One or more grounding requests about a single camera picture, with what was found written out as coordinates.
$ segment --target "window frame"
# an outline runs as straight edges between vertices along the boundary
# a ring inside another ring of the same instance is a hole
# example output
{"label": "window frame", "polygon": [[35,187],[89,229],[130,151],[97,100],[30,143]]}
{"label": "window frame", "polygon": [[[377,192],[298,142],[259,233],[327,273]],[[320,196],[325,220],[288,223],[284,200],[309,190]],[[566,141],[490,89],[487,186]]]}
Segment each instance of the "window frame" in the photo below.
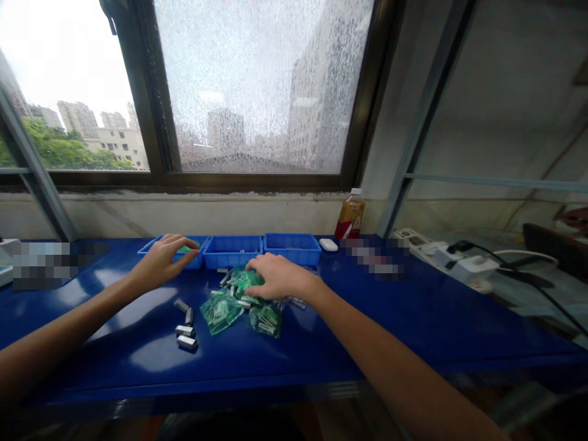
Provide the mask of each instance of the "window frame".
{"label": "window frame", "polygon": [[[231,193],[338,192],[359,186],[375,131],[406,0],[375,0],[341,172],[320,174],[182,173],[153,0],[104,0],[116,28],[143,136],[148,171],[49,171],[60,190]],[[19,186],[0,176],[3,186]]]}

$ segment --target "metal shelf frame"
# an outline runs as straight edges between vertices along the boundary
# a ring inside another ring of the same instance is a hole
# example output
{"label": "metal shelf frame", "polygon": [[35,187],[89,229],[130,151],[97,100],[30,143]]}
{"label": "metal shelf frame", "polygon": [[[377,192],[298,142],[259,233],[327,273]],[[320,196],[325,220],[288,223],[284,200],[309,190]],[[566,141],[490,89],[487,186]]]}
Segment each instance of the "metal shelf frame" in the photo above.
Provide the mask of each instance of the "metal shelf frame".
{"label": "metal shelf frame", "polygon": [[415,122],[410,130],[402,157],[396,168],[396,174],[394,175],[394,180],[388,194],[386,207],[380,219],[377,233],[383,238],[390,237],[392,234],[404,201],[415,179],[562,192],[588,192],[588,185],[586,184],[565,181],[425,175],[415,173],[439,102],[451,78],[453,68],[459,59],[459,52],[466,41],[477,3],[477,0],[454,0],[451,5],[429,75],[424,85],[423,93],[420,97]]}
{"label": "metal shelf frame", "polygon": [[9,100],[0,81],[0,137],[17,166],[0,168],[2,175],[19,175],[27,190],[44,213],[55,236],[62,242],[75,242],[80,237],[71,221],[31,137]]}

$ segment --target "blue table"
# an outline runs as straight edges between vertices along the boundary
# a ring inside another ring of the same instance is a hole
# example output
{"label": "blue table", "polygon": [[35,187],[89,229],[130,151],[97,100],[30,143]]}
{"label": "blue table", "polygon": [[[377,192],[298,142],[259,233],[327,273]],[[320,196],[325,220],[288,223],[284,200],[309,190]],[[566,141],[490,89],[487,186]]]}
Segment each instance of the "blue table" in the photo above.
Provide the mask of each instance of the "blue table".
{"label": "blue table", "polygon": [[[322,279],[459,385],[517,383],[576,387],[588,353],[436,269],[368,236],[401,265],[402,280],[382,281],[347,249],[323,253]],[[110,252],[57,290],[0,290],[0,348],[59,317],[123,277],[148,239],[108,239]],[[120,417],[270,402],[356,396],[364,378],[312,308],[288,305],[282,337],[255,333],[243,314],[211,336],[197,310],[196,353],[180,350],[173,302],[198,308],[223,274],[183,271],[105,324],[25,402],[52,418]]]}

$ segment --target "forearm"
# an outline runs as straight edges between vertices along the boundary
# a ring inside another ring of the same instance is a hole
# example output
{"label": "forearm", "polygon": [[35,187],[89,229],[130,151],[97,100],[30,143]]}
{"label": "forearm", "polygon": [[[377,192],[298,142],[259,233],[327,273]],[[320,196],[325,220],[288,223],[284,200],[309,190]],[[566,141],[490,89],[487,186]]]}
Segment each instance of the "forearm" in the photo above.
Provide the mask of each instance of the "forearm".
{"label": "forearm", "polygon": [[307,302],[418,439],[506,439],[482,411],[402,342],[324,284],[317,289]]}
{"label": "forearm", "polygon": [[121,279],[84,304],[0,351],[0,407],[23,397],[74,349],[139,296]]}

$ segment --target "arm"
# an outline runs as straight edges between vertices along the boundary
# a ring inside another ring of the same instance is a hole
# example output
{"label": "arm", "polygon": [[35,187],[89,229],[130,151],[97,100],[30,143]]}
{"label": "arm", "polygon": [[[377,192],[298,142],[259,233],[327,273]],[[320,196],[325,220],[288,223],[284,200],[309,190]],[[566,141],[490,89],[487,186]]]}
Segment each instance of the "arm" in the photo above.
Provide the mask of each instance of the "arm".
{"label": "arm", "polygon": [[[194,251],[173,263],[177,250]],[[180,235],[165,235],[125,277],[70,312],[0,351],[0,407],[24,396],[74,349],[118,311],[142,294],[174,278],[198,254],[198,246]]]}
{"label": "arm", "polygon": [[317,276],[282,256],[265,254],[247,264],[266,280],[248,295],[296,296],[324,319],[355,363],[418,439],[505,440],[481,410],[372,319],[331,291]]}

